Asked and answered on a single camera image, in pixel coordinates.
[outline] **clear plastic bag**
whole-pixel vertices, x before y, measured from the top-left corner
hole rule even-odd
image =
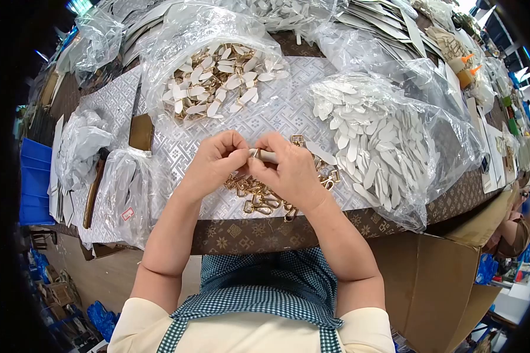
[[[171,161],[166,154],[153,156],[153,187],[150,191],[151,226],[154,227],[180,179],[169,170]]]
[[[94,72],[116,58],[125,25],[93,7],[75,18],[81,40],[74,59],[77,71]]]
[[[365,65],[392,60],[379,39],[345,24],[323,24],[313,39],[338,71],[360,71]]]
[[[413,20],[418,18],[418,13],[410,4],[410,0],[390,0],[390,2],[400,7]]]
[[[335,74],[310,85],[307,93],[314,114],[320,118],[320,128],[337,130],[333,132],[332,150],[345,151],[344,155],[336,154],[336,158],[340,157],[339,168],[346,171],[342,174],[348,187],[386,219],[406,229],[424,230],[425,205],[482,158],[482,151],[476,150],[481,147],[481,140],[469,122],[437,106],[406,97],[403,89],[379,74]],[[359,157],[362,166],[357,162]],[[355,165],[349,164],[350,159],[355,160]],[[375,172],[368,177],[372,161]],[[395,177],[393,191],[400,194],[398,203],[392,199],[395,193],[389,185],[395,183],[391,181]],[[360,188],[354,184],[361,184],[363,190],[357,191]],[[373,189],[384,190],[385,186],[385,198],[381,196],[384,192]],[[375,191],[377,196],[365,189]]]
[[[126,243],[145,248],[151,233],[155,165],[150,151],[133,147],[110,152],[97,210],[105,228]]]
[[[453,33],[456,30],[452,20],[451,4],[446,4],[442,0],[411,0],[410,4],[448,32]]]
[[[316,28],[343,13],[349,0],[186,0],[207,3],[258,18],[268,32],[292,30],[312,45]]]
[[[441,107],[463,121],[471,121],[459,89],[449,83],[431,60],[394,60],[379,39],[345,25],[321,26],[315,33],[315,42],[338,71],[380,74],[402,88],[406,97]]]
[[[65,190],[78,190],[96,177],[98,150],[112,143],[106,121],[91,109],[77,108],[63,127],[55,170]]]
[[[487,72],[488,67],[486,64],[487,60],[485,53],[483,53],[481,48],[476,44],[473,44],[473,48],[469,49],[475,54],[473,57],[474,67],[481,65],[481,69],[477,70],[475,73],[475,82],[470,86],[467,94],[474,97],[477,100],[477,104],[483,108],[483,113],[487,114],[493,110],[496,95],[495,91],[493,91],[491,81],[489,80],[489,74]]]
[[[255,116],[281,96],[290,94],[289,65],[279,44],[267,34],[265,27],[256,18],[205,4],[185,4],[168,16],[156,38],[149,38],[140,43],[141,48],[148,49],[142,50],[141,53],[142,90],[146,97],[148,113],[156,128],[166,136],[173,139],[204,138],[224,129],[231,119],[240,119],[239,112],[244,112],[245,117]],[[237,95],[232,94],[238,93],[238,88],[235,88],[228,91],[226,99],[220,105],[218,114],[223,115],[223,118],[200,119],[197,115],[186,117],[184,120],[175,118],[175,106],[163,102],[169,79],[189,58],[199,55],[201,50],[206,51],[207,48],[220,44],[242,45],[260,55],[254,71],[260,76],[273,75],[276,79],[267,82],[256,81],[255,87],[258,94],[261,89],[269,88],[270,91],[276,92],[276,95],[247,103],[244,108],[232,114],[232,106],[237,103]]]
[[[509,71],[505,67],[502,60],[494,58],[492,56],[486,57],[486,65],[488,68],[489,76],[498,87],[499,94],[501,97],[510,96],[512,93],[513,82],[509,78]]]
[[[506,123],[502,122],[502,138],[505,141],[507,147],[512,149],[512,154],[514,155],[520,149],[520,141],[516,138],[515,135],[511,134]],[[503,157],[506,157],[506,151],[502,154]]]

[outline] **label sticker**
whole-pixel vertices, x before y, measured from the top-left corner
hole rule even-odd
[[[124,221],[127,221],[129,220],[133,215],[135,214],[135,212],[133,211],[133,208],[128,208],[126,209],[124,212],[122,212],[122,218],[124,219]]]

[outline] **green item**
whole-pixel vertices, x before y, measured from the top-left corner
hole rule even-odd
[[[516,120],[514,118],[509,119],[509,130],[511,134],[518,136],[518,127],[516,126]]]
[[[506,96],[506,97],[502,98],[502,104],[505,107],[510,107],[512,105],[512,99],[510,99],[510,96]]]

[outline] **floor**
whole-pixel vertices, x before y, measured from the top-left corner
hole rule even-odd
[[[132,291],[137,265],[143,251],[125,249],[104,258],[86,261],[78,239],[57,233],[57,245],[47,239],[47,250],[41,250],[57,272],[66,269],[82,299],[82,308],[96,300],[114,313],[121,312]],[[191,256],[183,274],[183,290],[179,304],[198,293],[201,256]]]

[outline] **blue plastic crate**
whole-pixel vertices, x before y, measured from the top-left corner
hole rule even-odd
[[[20,204],[31,207],[49,207],[49,197],[21,194]]]
[[[55,224],[49,214],[51,148],[24,138],[21,145],[20,225]]]
[[[51,154],[53,150],[31,139],[25,138],[21,142],[21,157],[28,157],[32,160],[39,160],[47,164],[51,164]]]

